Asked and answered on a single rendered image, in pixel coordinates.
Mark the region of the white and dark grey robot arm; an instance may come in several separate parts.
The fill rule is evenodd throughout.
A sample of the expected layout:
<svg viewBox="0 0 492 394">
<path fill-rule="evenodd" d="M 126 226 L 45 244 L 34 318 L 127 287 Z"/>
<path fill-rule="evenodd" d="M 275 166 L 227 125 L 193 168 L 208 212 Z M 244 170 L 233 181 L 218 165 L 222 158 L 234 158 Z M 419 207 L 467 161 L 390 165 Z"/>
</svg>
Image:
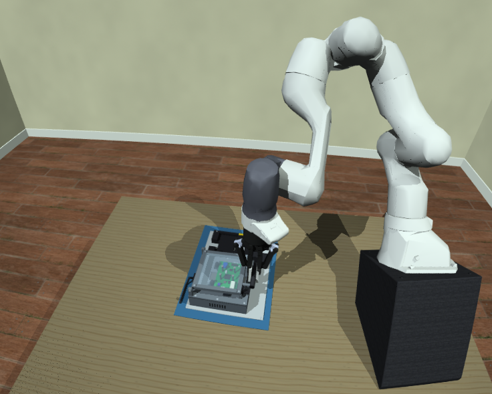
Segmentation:
<svg viewBox="0 0 492 394">
<path fill-rule="evenodd" d="M 388 181 L 378 261 L 404 273 L 456 273 L 448 245 L 431 230 L 428 189 L 419 171 L 447 161 L 451 137 L 424 109 L 397 44 L 384 40 L 364 17 L 345 21 L 326 40 L 308 37 L 298 43 L 281 92 L 313 131 L 309 164 L 273 155 L 251 161 L 243 182 L 243 227 L 271 245 L 289 233 L 277 212 L 278 195 L 303 207 L 320 200 L 332 125 L 326 82 L 330 71 L 352 66 L 366 70 L 378 110 L 392 127 L 376 145 Z"/>
</svg>

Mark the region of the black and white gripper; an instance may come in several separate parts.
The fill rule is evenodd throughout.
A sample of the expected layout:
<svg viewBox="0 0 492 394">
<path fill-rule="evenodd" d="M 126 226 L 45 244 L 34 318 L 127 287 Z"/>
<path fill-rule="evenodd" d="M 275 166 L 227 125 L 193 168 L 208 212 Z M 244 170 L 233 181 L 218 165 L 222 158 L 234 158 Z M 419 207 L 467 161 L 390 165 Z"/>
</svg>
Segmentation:
<svg viewBox="0 0 492 394">
<path fill-rule="evenodd" d="M 248 260 L 245 256 L 243 245 L 249 250 Z M 257 256 L 256 283 L 258 283 L 259 275 L 261 274 L 261 268 L 267 269 L 267 267 L 270 264 L 274 254 L 276 254 L 278 252 L 278 249 L 279 249 L 278 243 L 275 243 L 275 244 L 273 243 L 273 244 L 269 245 L 265 241 L 263 241 L 260 237 L 256 236 L 254 233 L 247 231 L 244 227 L 243 227 L 242 239 L 235 238 L 233 246 L 237 250 L 241 265 L 247 266 L 247 273 L 249 274 L 248 282 L 251 281 L 251 273 L 252 273 L 252 267 L 253 267 L 253 262 L 252 262 L 253 252 L 258 252 L 258 254 L 257 254 L 258 256 Z M 268 252 L 264 262 L 261 263 L 262 252 L 265 251 L 269 247 L 270 247 L 269 252 Z"/>
</svg>

